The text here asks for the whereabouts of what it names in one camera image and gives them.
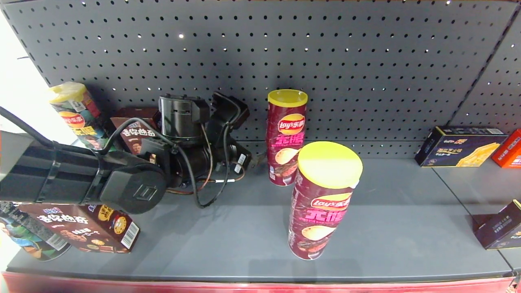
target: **potato chip image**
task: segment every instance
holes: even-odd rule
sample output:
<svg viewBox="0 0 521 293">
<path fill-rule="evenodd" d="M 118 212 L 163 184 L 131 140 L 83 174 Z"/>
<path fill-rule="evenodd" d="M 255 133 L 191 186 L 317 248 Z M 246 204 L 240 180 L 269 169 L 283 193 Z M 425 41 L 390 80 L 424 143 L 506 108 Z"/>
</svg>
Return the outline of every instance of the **potato chip image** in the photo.
<svg viewBox="0 0 521 293">
<path fill-rule="evenodd" d="M 292 148 L 285 148 L 277 152 L 275 155 L 275 162 L 280 165 L 287 164 L 293 159 L 298 153 L 300 149 L 292 149 Z"/>
<path fill-rule="evenodd" d="M 456 167 L 479 167 L 499 147 L 499 143 L 493 142 L 476 148 L 472 154 L 462 158 Z"/>
<path fill-rule="evenodd" d="M 302 229 L 302 236 L 306 237 L 312 241 L 319 241 L 322 238 L 328 236 L 333 233 L 336 228 L 328 227 L 328 226 L 311 226 Z"/>
</svg>

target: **gray shelf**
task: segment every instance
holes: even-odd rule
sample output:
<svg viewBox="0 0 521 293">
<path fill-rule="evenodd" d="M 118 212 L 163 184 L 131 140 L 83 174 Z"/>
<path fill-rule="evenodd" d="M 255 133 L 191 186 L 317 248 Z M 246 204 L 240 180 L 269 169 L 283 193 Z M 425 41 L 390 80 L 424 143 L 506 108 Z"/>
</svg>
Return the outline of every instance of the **gray shelf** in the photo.
<svg viewBox="0 0 521 293">
<path fill-rule="evenodd" d="M 521 198 L 521 169 L 502 169 L 488 160 L 479 168 L 437 168 L 435 171 L 473 216 L 495 214 L 513 199 Z M 521 271 L 520 248 L 500 252 L 513 269 Z"/>
<path fill-rule="evenodd" d="M 133 216 L 142 233 L 129 255 L 71 249 L 40 263 L 20 252 L 8 270 L 82 278 L 318 283 L 511 273 L 497 251 L 481 247 L 468 213 L 432 169 L 413 160 L 364 164 L 349 211 L 316 261 L 290 252 L 291 187 L 272 185 L 260 166 L 205 210 L 190 196 L 171 195 L 152 211 Z"/>
</svg>

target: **perforated metal panel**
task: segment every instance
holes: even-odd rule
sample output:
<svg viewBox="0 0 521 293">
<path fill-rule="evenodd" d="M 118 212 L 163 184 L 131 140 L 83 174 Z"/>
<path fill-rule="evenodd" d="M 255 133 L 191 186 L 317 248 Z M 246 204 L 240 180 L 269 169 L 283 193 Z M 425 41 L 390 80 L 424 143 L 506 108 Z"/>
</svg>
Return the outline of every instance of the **perforated metal panel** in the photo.
<svg viewBox="0 0 521 293">
<path fill-rule="evenodd" d="M 503 42 L 451 124 L 492 125 L 511 133 L 521 126 L 521 18 Z"/>
<path fill-rule="evenodd" d="M 412 157 L 408 145 L 449 121 L 515 7 L 46 0 L 3 10 L 49 85 L 83 82 L 109 111 L 155 105 L 166 92 L 220 90 L 251 109 L 233 135 L 262 141 L 267 93 L 302 89 L 308 140 L 355 141 L 363 157 Z"/>
</svg>

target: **lay's logo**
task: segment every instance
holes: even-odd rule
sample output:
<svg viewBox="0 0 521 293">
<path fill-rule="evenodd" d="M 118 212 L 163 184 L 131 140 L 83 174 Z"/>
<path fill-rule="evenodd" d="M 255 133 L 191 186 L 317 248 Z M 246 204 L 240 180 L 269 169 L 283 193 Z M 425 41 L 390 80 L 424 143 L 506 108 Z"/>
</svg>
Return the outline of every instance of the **lay's logo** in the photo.
<svg viewBox="0 0 521 293">
<path fill-rule="evenodd" d="M 301 114 L 290 114 L 279 121 L 278 128 L 283 135 L 295 135 L 302 131 L 306 119 Z"/>
<path fill-rule="evenodd" d="M 311 206 L 327 211 L 343 211 L 348 208 L 351 194 L 352 192 L 315 198 L 311 201 Z"/>
</svg>

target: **cardboard box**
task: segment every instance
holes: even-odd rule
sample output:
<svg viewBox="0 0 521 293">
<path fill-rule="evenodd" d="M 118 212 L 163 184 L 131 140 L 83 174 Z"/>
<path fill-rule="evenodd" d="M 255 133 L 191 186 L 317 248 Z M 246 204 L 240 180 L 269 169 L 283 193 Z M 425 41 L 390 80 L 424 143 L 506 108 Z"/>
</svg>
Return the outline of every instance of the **cardboard box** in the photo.
<svg viewBox="0 0 521 293">
<path fill-rule="evenodd" d="M 494 153 L 492 159 L 501 168 L 521 168 L 521 129 L 514 131 Z"/>
<path fill-rule="evenodd" d="M 161 113 L 157 108 L 121 108 L 110 119 L 114 126 L 118 128 L 121 124 L 129 118 L 141 118 L 154 129 L 158 129 Z M 127 146 L 127 150 L 134 155 L 141 152 L 141 139 L 156 136 L 150 129 L 141 125 L 139 122 L 130 124 L 121 132 L 121 138 Z"/>
<path fill-rule="evenodd" d="M 140 231 L 129 215 L 106 205 L 42 203 L 18 208 L 81 251 L 128 253 Z"/>
<path fill-rule="evenodd" d="M 414 159 L 422 167 L 479 167 L 506 136 L 497 128 L 436 126 Z"/>
<path fill-rule="evenodd" d="M 513 200 L 474 234 L 487 250 L 521 247 L 521 204 Z"/>
</svg>

